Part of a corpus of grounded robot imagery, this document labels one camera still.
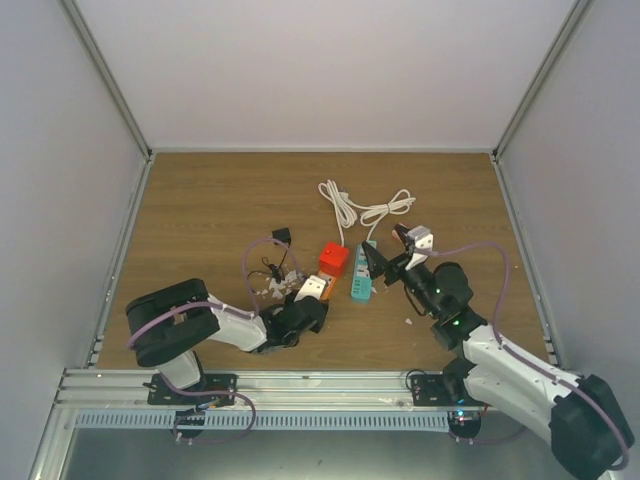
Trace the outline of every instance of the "coiled white cable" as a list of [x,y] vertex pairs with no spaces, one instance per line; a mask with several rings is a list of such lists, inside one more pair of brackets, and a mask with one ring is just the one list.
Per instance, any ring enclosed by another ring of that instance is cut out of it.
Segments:
[[[373,231],[378,226],[378,223],[387,215],[403,215],[411,209],[411,205],[416,200],[411,196],[409,190],[403,188],[398,190],[389,203],[382,203],[380,205],[372,205],[365,207],[352,202],[349,199],[349,194],[345,191],[340,191],[338,185],[333,180],[327,180],[327,183],[318,184],[318,191],[320,195],[329,200],[333,204],[333,209],[336,212],[336,223],[338,224],[338,231],[340,232],[340,245],[344,247],[344,234],[343,229],[347,229],[356,224],[358,219],[360,225],[363,227],[371,227],[367,240],[371,239]],[[356,209],[362,210],[362,213],[358,217]]]

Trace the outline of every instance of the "red box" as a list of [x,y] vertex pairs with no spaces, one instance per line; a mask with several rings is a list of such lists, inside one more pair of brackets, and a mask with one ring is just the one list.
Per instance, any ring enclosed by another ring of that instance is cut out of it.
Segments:
[[339,277],[347,266],[348,258],[348,248],[329,242],[325,245],[318,259],[320,271],[328,273],[332,277]]

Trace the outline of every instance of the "white backdrop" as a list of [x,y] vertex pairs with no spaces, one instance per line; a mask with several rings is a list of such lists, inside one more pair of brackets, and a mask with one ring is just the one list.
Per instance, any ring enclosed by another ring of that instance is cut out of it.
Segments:
[[58,4],[0,2],[0,477],[78,367],[142,156]]
[[[636,438],[638,18],[636,0],[595,2],[503,158],[563,365],[606,379]],[[616,479],[640,478],[639,453]]]
[[571,0],[78,0],[156,149],[492,149]]

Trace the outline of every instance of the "teal power strip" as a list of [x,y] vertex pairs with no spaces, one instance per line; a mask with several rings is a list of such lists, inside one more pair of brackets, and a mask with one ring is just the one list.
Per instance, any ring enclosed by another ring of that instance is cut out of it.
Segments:
[[[375,240],[368,240],[372,246],[376,246]],[[371,298],[371,287],[373,282],[369,277],[369,265],[367,258],[364,256],[362,245],[358,245],[356,250],[356,265],[353,269],[353,281],[351,282],[351,298],[356,302],[366,303]]]

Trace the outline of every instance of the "wooden table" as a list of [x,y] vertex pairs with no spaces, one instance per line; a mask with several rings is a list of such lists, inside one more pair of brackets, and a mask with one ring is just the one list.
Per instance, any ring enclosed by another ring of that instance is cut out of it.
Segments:
[[[373,239],[387,257],[402,251],[390,236],[396,222],[423,224],[435,235],[436,250],[481,240],[503,244],[512,259],[512,282],[501,319],[502,330],[545,358],[542,330],[518,254],[504,201],[488,156],[481,154],[161,154],[152,169],[132,243],[105,333],[98,367],[137,368],[124,347],[129,330],[125,305],[141,296],[192,277],[202,278],[215,296],[240,308],[251,302],[241,274],[241,257],[255,239],[289,227],[293,250],[305,273],[315,273],[327,241],[339,242],[332,205],[318,183],[335,180],[363,205],[386,203],[407,188],[417,198],[411,211],[387,216]],[[358,225],[345,234],[355,249],[367,234]],[[251,268],[282,251],[262,245],[252,252]],[[477,249],[455,258],[475,291],[473,308],[492,313],[502,282],[500,255]],[[452,354],[433,339],[432,321],[418,317],[402,285],[385,288],[367,304],[349,296],[353,257],[336,285],[326,326],[305,334],[296,348],[259,356],[205,341],[197,352],[205,368],[295,370],[439,370]],[[433,267],[437,260],[430,261]],[[289,259],[286,267],[291,267]],[[264,277],[251,277],[267,289]],[[276,302],[269,291],[262,306]]]

